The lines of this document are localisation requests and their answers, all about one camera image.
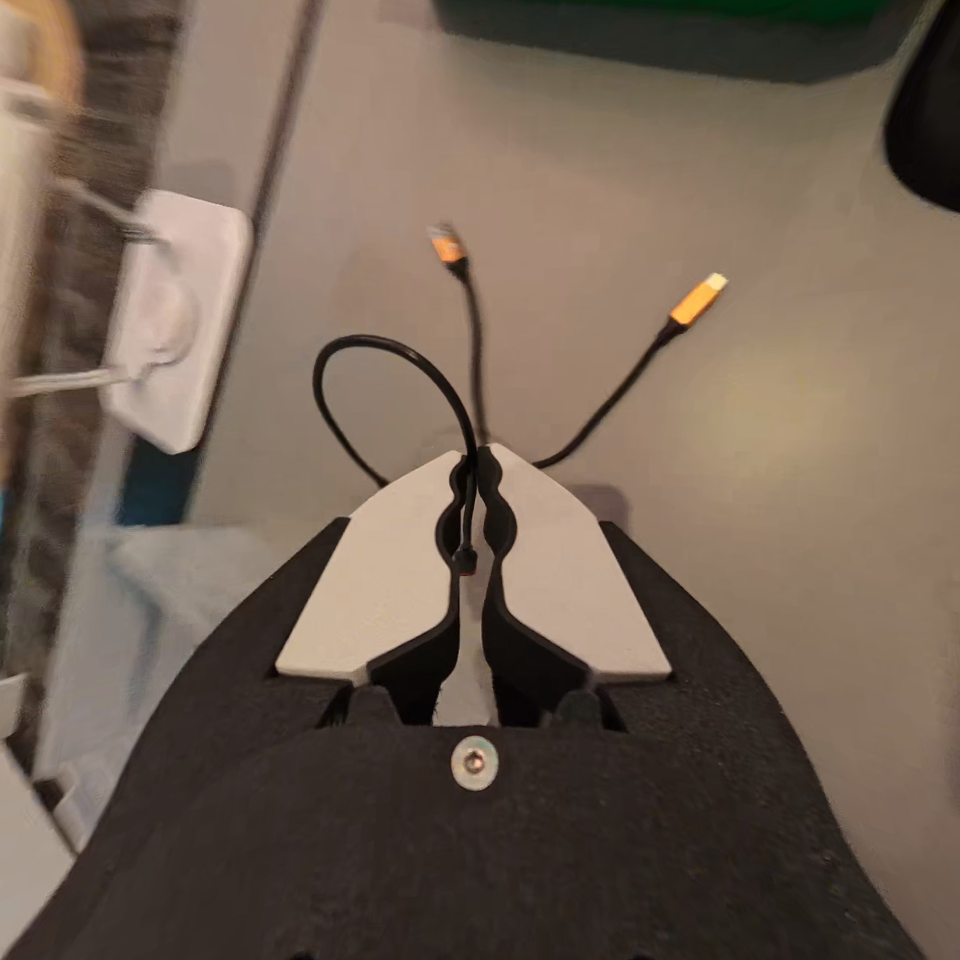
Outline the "green plastic bin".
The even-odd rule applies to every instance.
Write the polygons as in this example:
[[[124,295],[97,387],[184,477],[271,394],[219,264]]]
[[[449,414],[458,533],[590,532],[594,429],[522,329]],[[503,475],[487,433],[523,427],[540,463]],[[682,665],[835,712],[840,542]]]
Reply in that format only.
[[[813,85],[882,65],[925,2],[438,1],[452,36],[680,73]]]

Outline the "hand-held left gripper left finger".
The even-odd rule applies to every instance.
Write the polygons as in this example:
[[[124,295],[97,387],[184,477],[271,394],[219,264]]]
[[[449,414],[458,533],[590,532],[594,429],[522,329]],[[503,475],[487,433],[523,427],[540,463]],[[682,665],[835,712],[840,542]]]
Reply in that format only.
[[[274,663],[279,675],[364,686],[385,656],[441,624],[451,572],[437,531],[460,464],[446,452],[350,514]]]

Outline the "white stand with arms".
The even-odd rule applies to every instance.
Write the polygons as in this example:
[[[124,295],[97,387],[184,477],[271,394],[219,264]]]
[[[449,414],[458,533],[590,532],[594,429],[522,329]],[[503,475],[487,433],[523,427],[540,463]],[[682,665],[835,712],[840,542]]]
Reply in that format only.
[[[159,450],[195,450],[210,414],[254,229],[241,209],[167,190],[128,211],[76,179],[59,193],[104,214],[126,246],[104,359],[90,370],[2,373],[2,403],[97,390],[104,411]]]

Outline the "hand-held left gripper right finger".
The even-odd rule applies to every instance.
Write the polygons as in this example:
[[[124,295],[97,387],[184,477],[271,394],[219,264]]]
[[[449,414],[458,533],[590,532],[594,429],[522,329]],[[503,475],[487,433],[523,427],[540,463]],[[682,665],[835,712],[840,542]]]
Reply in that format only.
[[[604,529],[574,494],[500,443],[478,454],[493,555],[482,642],[512,687],[661,682],[671,665]]]

